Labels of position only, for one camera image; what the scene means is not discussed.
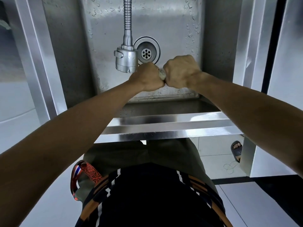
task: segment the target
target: slipper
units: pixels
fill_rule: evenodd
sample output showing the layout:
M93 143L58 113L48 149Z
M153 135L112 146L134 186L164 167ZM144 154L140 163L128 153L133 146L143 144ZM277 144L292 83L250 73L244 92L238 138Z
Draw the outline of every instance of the slipper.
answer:
M236 160L237 162L240 162L240 161L237 159L237 157L238 157L238 156L241 156L241 154L242 154L242 144L241 144L241 146L239 146L238 148L233 149L233 146L236 145L237 143L241 144L239 141L234 141L234 142L232 143L232 145L230 146L230 149L232 150L232 154L233 154L235 160Z

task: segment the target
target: olive green pants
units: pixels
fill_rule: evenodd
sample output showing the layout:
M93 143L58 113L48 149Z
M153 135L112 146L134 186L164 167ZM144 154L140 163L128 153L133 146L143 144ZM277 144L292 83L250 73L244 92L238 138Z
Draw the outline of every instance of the olive green pants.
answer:
M196 146L189 138L149 140L146 145L141 141L99 143L89 149L83 159L104 176L119 168L152 162L192 175L217 192L205 173ZM80 188L76 196L83 202L94 183L83 174L78 183Z

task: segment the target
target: hand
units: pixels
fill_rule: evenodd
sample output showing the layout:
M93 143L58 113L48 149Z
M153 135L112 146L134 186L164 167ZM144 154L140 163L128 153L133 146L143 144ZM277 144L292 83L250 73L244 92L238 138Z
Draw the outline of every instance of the hand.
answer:
M177 56L163 66L166 72L165 82L169 87L189 87L189 80L201 73L201 69L191 55Z
M129 80L136 82L142 87L142 91L146 92L155 91L165 85L159 77L159 68L152 62L139 65Z

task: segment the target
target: faucet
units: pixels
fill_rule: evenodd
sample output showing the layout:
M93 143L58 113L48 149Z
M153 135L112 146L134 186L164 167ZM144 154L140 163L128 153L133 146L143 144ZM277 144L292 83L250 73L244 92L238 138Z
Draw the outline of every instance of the faucet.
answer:
M131 0L123 0L124 4L124 36L123 44L114 51L116 69L120 72L133 73L138 67L137 50L132 44L131 35Z

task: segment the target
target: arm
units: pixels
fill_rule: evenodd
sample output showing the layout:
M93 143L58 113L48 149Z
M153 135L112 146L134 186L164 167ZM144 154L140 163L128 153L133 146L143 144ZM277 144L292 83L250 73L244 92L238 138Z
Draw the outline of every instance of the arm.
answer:
M190 55L169 60L164 69L168 86L204 95L256 145L303 177L303 111L202 72Z
M153 63L128 81L70 108L0 155L0 223L18 226L53 181L96 141L114 114L141 91L164 86Z

